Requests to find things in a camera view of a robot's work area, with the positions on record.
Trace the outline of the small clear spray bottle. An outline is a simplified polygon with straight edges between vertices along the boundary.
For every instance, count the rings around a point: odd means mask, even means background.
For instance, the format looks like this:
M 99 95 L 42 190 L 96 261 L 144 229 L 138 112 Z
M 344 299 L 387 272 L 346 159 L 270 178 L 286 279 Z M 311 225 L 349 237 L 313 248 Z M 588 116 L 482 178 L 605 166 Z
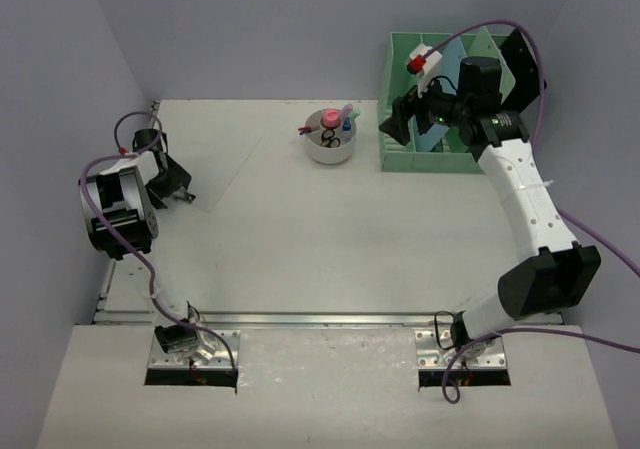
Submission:
M 342 124 L 342 135 L 341 142 L 346 144 L 351 139 L 351 120 L 349 117 L 346 117 Z

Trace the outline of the purple highlighter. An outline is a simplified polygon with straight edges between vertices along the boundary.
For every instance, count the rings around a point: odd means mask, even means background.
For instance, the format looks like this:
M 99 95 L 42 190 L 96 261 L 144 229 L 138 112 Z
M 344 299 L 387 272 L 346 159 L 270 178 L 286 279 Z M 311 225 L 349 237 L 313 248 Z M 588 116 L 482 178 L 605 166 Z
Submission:
M 349 116 L 351 111 L 353 110 L 353 105 L 351 103 L 346 104 L 340 111 L 340 118 L 345 119 Z

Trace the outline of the pink glue bottle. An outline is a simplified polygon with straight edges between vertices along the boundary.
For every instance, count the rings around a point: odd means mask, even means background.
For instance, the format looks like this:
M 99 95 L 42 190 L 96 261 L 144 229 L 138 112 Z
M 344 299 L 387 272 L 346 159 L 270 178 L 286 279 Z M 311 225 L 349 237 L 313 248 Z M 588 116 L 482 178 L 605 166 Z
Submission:
M 326 109 L 321 117 L 321 125 L 326 129 L 335 129 L 341 125 L 340 112 L 337 109 Z

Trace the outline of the black handled scissors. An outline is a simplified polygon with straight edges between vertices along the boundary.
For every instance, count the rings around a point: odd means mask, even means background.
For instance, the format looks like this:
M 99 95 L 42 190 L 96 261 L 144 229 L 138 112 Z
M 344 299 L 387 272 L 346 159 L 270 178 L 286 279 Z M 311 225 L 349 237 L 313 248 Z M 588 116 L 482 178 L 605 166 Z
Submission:
M 329 128 L 322 131 L 320 145 L 325 148 L 338 148 L 341 140 L 336 128 Z

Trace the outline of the blue clipboard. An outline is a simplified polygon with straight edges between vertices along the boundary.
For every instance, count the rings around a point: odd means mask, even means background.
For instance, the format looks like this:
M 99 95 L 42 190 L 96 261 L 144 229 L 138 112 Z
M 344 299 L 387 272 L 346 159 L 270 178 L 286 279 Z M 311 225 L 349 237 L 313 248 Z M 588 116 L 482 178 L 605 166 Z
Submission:
M 419 111 L 414 133 L 418 152 L 432 152 L 449 129 L 450 113 L 458 95 L 459 66 L 466 57 L 459 37 L 426 56 L 431 49 L 420 43 L 407 60 L 407 70 L 417 77 Z

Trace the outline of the green clipboard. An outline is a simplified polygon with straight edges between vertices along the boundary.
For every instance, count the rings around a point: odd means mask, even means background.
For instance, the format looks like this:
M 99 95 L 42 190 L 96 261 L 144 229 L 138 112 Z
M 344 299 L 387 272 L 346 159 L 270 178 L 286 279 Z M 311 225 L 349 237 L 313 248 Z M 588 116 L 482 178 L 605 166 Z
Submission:
M 461 63 L 460 91 L 475 98 L 478 109 L 497 112 L 515 87 L 515 76 L 509 69 L 498 44 L 486 28 L 480 28 Z

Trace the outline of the black clipboard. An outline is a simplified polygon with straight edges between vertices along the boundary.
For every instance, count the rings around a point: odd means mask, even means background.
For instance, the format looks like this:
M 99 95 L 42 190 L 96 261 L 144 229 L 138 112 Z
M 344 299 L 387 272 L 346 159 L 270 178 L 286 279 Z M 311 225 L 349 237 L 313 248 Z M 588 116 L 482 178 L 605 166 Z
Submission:
M 507 36 L 499 49 L 515 78 L 513 89 L 502 102 L 502 109 L 522 113 L 540 95 L 538 65 L 518 29 Z

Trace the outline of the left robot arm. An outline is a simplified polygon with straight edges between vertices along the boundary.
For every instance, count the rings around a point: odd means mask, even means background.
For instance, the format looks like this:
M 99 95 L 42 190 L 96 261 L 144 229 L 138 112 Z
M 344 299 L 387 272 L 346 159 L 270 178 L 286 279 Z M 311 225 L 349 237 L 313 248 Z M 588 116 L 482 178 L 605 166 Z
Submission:
M 168 152 L 167 136 L 154 128 L 134 133 L 132 148 L 150 149 L 142 155 L 119 160 L 98 174 L 86 177 L 79 188 L 89 240 L 111 259 L 121 261 L 132 250 L 146 255 L 159 235 L 156 212 L 168 202 L 191 204 L 192 176 Z M 167 355 L 187 362 L 201 359 L 208 338 L 195 328 L 197 311 L 184 298 L 169 295 L 159 277 L 145 283 L 140 292 L 154 312 L 154 336 Z

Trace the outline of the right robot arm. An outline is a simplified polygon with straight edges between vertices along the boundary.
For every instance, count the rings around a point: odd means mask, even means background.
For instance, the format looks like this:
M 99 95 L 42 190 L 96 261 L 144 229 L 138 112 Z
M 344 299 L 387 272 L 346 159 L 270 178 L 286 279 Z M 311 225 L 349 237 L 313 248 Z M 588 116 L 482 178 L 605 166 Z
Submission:
M 537 169 L 520 114 L 501 105 L 497 59 L 462 59 L 453 94 L 443 91 L 428 57 L 413 57 L 407 70 L 420 81 L 394 100 L 380 131 L 406 145 L 411 119 L 422 134 L 434 125 L 457 130 L 489 178 L 516 245 L 518 263 L 499 278 L 496 290 L 453 318 L 446 349 L 454 360 L 467 362 L 481 351 L 482 337 L 533 315 L 576 306 L 601 256 L 596 247 L 581 245 L 562 221 Z

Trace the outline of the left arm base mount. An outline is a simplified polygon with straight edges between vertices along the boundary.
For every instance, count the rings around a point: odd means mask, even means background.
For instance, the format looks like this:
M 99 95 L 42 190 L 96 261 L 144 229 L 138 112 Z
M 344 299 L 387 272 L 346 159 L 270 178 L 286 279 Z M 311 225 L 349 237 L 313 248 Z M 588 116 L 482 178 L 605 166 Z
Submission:
M 223 342 L 179 325 L 156 326 L 144 384 L 236 388 L 240 333 L 223 331 L 220 336 Z

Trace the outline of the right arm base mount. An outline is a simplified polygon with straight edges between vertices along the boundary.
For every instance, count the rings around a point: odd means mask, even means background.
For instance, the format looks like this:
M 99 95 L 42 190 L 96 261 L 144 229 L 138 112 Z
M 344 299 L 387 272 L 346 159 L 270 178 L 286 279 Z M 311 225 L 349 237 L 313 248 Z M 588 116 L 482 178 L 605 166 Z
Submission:
M 455 354 L 448 325 L 436 342 L 433 327 L 416 329 L 414 340 L 420 388 L 439 387 L 447 365 Z M 453 364 L 449 378 L 460 387 L 508 386 L 511 384 L 507 358 L 500 339 L 493 339 L 466 351 Z

